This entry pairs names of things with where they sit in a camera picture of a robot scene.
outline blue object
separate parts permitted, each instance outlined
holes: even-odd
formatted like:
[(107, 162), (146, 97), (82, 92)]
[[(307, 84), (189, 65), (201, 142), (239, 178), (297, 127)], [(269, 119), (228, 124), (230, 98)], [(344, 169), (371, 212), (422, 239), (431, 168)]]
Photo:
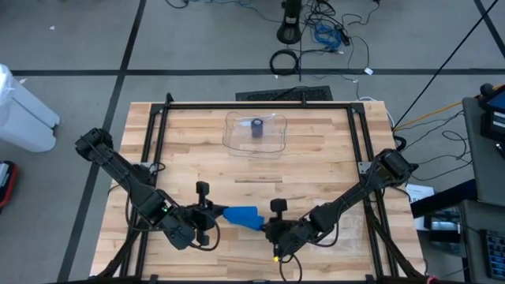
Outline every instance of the blue object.
[(224, 210), (223, 217), (232, 224), (253, 230), (261, 230), (264, 224), (264, 217), (258, 215), (258, 208), (255, 206), (228, 207)]

